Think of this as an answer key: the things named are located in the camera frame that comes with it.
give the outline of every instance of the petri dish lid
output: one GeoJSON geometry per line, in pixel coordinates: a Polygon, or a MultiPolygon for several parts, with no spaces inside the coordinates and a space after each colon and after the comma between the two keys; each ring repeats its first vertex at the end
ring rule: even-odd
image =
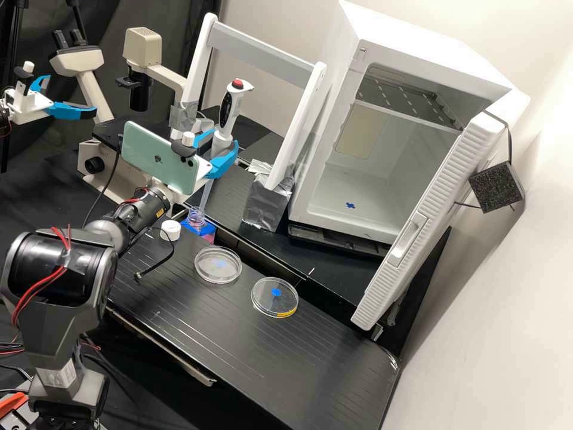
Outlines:
{"type": "Polygon", "coordinates": [[[290,317],[298,307],[298,293],[280,278],[263,278],[251,290],[255,309],[273,318],[290,317]]]}
{"type": "Polygon", "coordinates": [[[239,277],[243,266],[241,259],[233,251],[209,246],[195,256],[195,270],[201,278],[213,284],[227,284],[239,277]]]}

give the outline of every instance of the white wall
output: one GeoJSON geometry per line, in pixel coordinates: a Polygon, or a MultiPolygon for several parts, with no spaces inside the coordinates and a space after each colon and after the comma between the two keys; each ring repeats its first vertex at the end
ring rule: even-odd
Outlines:
{"type": "Polygon", "coordinates": [[[525,211],[463,288],[445,285],[417,320],[384,430],[573,426],[573,51],[555,94],[521,159],[525,211]]]}
{"type": "MultiPolygon", "coordinates": [[[[568,45],[573,18],[573,2],[567,0],[352,1],[464,41],[534,100],[568,45]]],[[[315,62],[336,2],[226,0],[220,19],[315,62]]],[[[243,113],[284,136],[301,91],[229,56],[214,55],[204,107],[219,105],[226,84],[237,76],[256,87],[245,96],[243,113]]]]}

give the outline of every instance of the yellow label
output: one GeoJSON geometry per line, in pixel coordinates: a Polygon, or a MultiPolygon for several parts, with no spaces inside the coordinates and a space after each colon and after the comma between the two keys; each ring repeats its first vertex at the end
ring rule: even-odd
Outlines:
{"type": "Polygon", "coordinates": [[[288,312],[277,312],[276,313],[276,317],[277,318],[286,318],[286,317],[290,317],[292,314],[294,314],[294,312],[297,310],[297,308],[294,308],[288,312]]]}

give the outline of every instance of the white bottle cap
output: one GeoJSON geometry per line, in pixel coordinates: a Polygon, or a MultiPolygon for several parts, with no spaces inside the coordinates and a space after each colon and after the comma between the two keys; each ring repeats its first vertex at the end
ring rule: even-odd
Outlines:
{"type": "Polygon", "coordinates": [[[183,146],[191,148],[193,146],[194,140],[195,140],[195,133],[193,133],[192,131],[186,131],[185,133],[183,133],[183,138],[181,140],[181,143],[183,144],[183,146]]]}
{"type": "Polygon", "coordinates": [[[161,236],[163,240],[168,241],[171,239],[171,242],[175,242],[179,239],[180,235],[181,224],[179,224],[177,221],[166,220],[161,223],[161,232],[159,233],[159,236],[161,236]]]}
{"type": "Polygon", "coordinates": [[[24,62],[24,66],[22,66],[25,72],[32,73],[34,71],[34,63],[32,62],[24,62]]]}

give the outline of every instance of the black slotted surface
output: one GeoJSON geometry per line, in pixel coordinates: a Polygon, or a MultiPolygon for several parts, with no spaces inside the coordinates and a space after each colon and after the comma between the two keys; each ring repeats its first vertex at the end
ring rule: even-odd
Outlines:
{"type": "Polygon", "coordinates": [[[228,285],[204,281],[193,267],[207,244],[183,231],[174,257],[140,284],[133,273],[169,245],[144,236],[120,261],[110,305],[164,340],[293,429],[378,429],[398,376],[375,343],[301,300],[276,320],[252,306],[262,275],[243,264],[228,285]]]}

